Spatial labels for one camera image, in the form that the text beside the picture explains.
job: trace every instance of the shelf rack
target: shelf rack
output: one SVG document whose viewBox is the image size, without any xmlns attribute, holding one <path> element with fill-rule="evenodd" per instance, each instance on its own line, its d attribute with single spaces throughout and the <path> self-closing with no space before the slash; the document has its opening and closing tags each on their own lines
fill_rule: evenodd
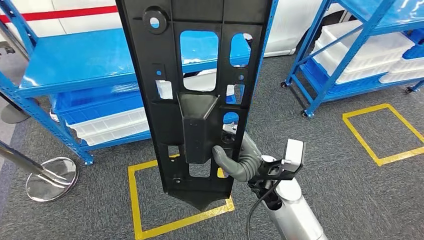
<svg viewBox="0 0 424 240">
<path fill-rule="evenodd" d="M 29 55 L 28 68 L 19 86 L 0 72 L 0 91 L 3 94 L 69 147 L 86 165 L 93 164 L 93 156 L 89 151 L 151 138 L 150 132 L 146 131 L 89 146 L 84 140 L 72 136 L 64 119 L 58 115 L 59 123 L 56 123 L 34 100 L 35 97 L 61 92 L 136 83 L 133 63 L 121 28 L 38 37 L 11 0 L 0 0 L 0 8 L 16 26 Z M 190 42 L 192 40 L 190 37 L 185 42 L 194 47 L 203 45 Z M 246 65 L 250 58 L 247 42 L 241 37 L 234 46 L 230 54 L 231 62 Z M 191 57 L 192 54 L 187 52 L 186 56 Z M 200 61 L 183 64 L 182 70 L 185 73 L 199 72 L 216 68 L 216 65 L 217 58 L 208 56 L 200 58 Z"/>
<path fill-rule="evenodd" d="M 369 93 L 393 86 L 404 85 L 408 83 L 418 82 L 415 86 L 409 87 L 406 92 L 416 92 L 419 87 L 424 84 L 424 78 L 409 79 L 392 83 L 380 83 L 379 78 L 384 75 L 379 74 L 363 79 L 358 79 L 352 82 L 336 84 L 336 80 L 343 73 L 346 66 L 368 40 L 369 37 L 375 35 L 388 34 L 392 32 L 409 31 L 424 27 L 424 6 L 418 6 L 415 9 L 418 12 L 418 17 L 411 18 L 410 12 L 416 7 L 410 2 L 409 5 L 403 6 L 403 11 L 397 11 L 403 1 L 399 0 L 323 0 L 318 12 L 312 22 L 309 31 L 303 41 L 303 44 L 296 56 L 296 59 L 290 69 L 287 79 L 281 83 L 282 88 L 290 86 L 294 81 L 299 87 L 306 100 L 309 102 L 309 107 L 302 112 L 304 117 L 312 117 L 314 111 L 321 103 L 339 100 L 352 97 L 359 94 Z M 362 22 L 362 25 L 346 33 L 339 39 L 324 46 L 320 50 L 306 56 L 314 36 L 322 22 L 325 11 L 332 3 L 338 3 L 349 11 L 353 16 Z M 313 56 L 321 53 L 325 49 L 340 42 L 344 38 L 361 30 L 359 36 L 348 50 L 340 64 L 335 69 L 334 73 L 329 76 L 327 72 L 315 62 Z M 316 97 L 313 98 L 299 81 L 296 73 L 301 71 L 303 76 L 316 92 Z"/>
</svg>

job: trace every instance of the yellow square marking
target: yellow square marking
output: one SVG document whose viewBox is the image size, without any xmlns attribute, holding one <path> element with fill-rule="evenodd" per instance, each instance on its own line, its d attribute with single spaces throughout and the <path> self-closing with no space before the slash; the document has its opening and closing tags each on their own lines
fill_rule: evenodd
<svg viewBox="0 0 424 240">
<path fill-rule="evenodd" d="M 136 185 L 136 171 L 155 167 L 158 165 L 158 161 L 148 161 L 140 163 L 137 165 L 132 165 L 128 167 L 128 178 L 129 178 L 129 195 L 131 199 L 131 208 L 132 208 L 132 221 L 134 223 L 134 233 L 136 240 L 143 240 L 152 238 L 170 231 L 198 223 L 200 221 L 210 219 L 212 217 L 221 215 L 223 213 L 234 211 L 233 199 L 231 196 L 229 199 L 225 200 L 225 205 L 216 207 L 214 209 L 204 211 L 193 216 L 183 218 L 178 221 L 174 221 L 162 226 L 158 226 L 149 230 L 143 231 L 142 229 L 142 219 L 140 216 L 140 206 L 139 206 L 139 196 L 137 194 L 137 185 Z M 219 177 L 224 177 L 222 170 L 218 173 Z"/>
<path fill-rule="evenodd" d="M 343 118 L 344 123 L 347 125 L 347 127 L 350 129 L 350 131 L 356 137 L 356 139 L 360 142 L 360 144 L 365 148 L 365 150 L 368 152 L 368 154 L 371 156 L 371 158 L 374 160 L 374 162 L 377 163 L 378 166 L 381 166 L 381 165 L 384 165 L 384 164 L 393 163 L 393 162 L 398 161 L 398 160 L 406 159 L 406 158 L 413 157 L 413 156 L 424 153 L 424 146 L 422 146 L 422 147 L 419 147 L 419 148 L 416 148 L 416 149 L 405 151 L 405 152 L 395 154 L 395 155 L 392 155 L 392 156 L 387 156 L 387 157 L 384 157 L 384 158 L 378 158 L 377 157 L 377 155 L 370 148 L 370 146 L 368 146 L 368 144 L 361 137 L 361 135 L 358 133 L 358 131 L 355 129 L 355 127 L 352 125 L 352 123 L 349 121 L 348 118 L 355 117 L 355 116 L 358 116 L 358 115 L 361 115 L 361 114 L 366 114 L 366 113 L 382 110 L 382 109 L 389 109 L 400 121 L 402 121 L 403 124 L 405 124 L 405 126 L 409 130 L 411 130 L 411 132 L 413 132 L 413 134 L 415 134 L 415 136 L 417 136 L 421 140 L 421 142 L 424 143 L 423 135 L 421 135 L 398 111 L 396 111 L 396 109 L 392 105 L 390 105 L 388 103 L 383 103 L 383 104 L 380 104 L 380 105 L 370 106 L 370 107 L 363 108 L 363 109 L 360 109 L 360 110 L 343 113 L 342 118 Z"/>
</svg>

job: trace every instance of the black plastic panel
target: black plastic panel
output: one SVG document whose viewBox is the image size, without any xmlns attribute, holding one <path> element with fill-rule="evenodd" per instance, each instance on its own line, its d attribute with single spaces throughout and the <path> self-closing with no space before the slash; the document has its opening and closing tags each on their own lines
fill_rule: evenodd
<svg viewBox="0 0 424 240">
<path fill-rule="evenodd" d="M 163 190 L 170 196 L 204 209 L 230 196 L 233 178 L 218 178 L 210 161 L 209 177 L 192 177 L 189 164 L 204 164 L 212 147 L 222 146 L 238 160 L 255 80 L 268 26 L 271 0 L 117 0 L 132 61 L 144 101 L 160 168 Z M 152 27 L 150 18 L 159 20 Z M 180 35 L 183 31 L 211 31 L 219 38 L 216 86 L 210 92 L 188 90 L 183 84 Z M 246 67 L 230 64 L 235 34 L 253 37 Z M 173 99 L 161 99 L 156 80 L 170 81 Z M 226 104 L 227 85 L 244 84 L 241 104 Z M 222 140 L 223 117 L 239 116 L 234 142 Z M 168 146 L 179 146 L 171 159 Z"/>
</svg>

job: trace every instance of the carpet floor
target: carpet floor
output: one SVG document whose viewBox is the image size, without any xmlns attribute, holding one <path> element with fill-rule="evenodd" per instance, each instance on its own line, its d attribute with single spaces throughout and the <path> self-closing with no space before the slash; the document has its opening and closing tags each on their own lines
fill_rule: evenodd
<svg viewBox="0 0 424 240">
<path fill-rule="evenodd" d="M 248 132 L 262 154 L 283 157 L 287 138 L 306 142 L 303 169 L 296 177 L 312 211 L 330 240 L 424 239 L 424 154 L 377 166 L 342 120 L 342 114 L 383 103 L 392 105 L 424 133 L 424 95 L 404 86 L 325 103 L 313 118 L 303 110 L 297 87 L 280 88 L 294 56 L 263 61 L 248 121 Z M 423 147 L 393 113 L 382 109 L 350 119 L 379 158 Z M 78 159 L 34 119 L 16 126 L 11 145 L 38 162 L 55 157 Z M 151 161 L 151 140 L 93 151 L 95 163 L 80 166 L 78 183 L 49 203 L 30 200 L 27 173 L 5 161 L 0 183 L 7 194 L 0 212 L 2 240 L 135 238 L 128 166 Z M 198 213 L 167 196 L 157 167 L 135 172 L 141 226 L 149 230 Z M 234 183 L 235 210 L 150 239 L 246 239 L 244 226 L 256 197 L 245 183 Z M 223 200 L 209 208 L 224 205 Z M 262 206 L 251 220 L 252 239 L 280 239 Z"/>
</svg>

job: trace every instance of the black cable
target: black cable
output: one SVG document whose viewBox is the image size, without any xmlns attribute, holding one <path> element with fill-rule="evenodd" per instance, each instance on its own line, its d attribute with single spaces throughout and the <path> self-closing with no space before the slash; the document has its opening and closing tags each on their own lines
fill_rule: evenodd
<svg viewBox="0 0 424 240">
<path fill-rule="evenodd" d="M 278 186 L 278 184 L 281 182 L 281 180 L 278 180 L 274 185 L 272 185 L 272 187 L 263 195 L 261 196 L 252 206 L 252 208 L 250 209 L 249 215 L 247 216 L 247 220 L 246 220 L 246 236 L 247 236 L 247 240 L 251 240 L 251 234 L 250 234 L 250 225 L 251 225 L 251 218 L 253 215 L 253 212 L 255 211 L 256 207 L 262 202 L 262 200 L 264 200 L 270 193 L 272 193 L 276 187 Z"/>
</svg>

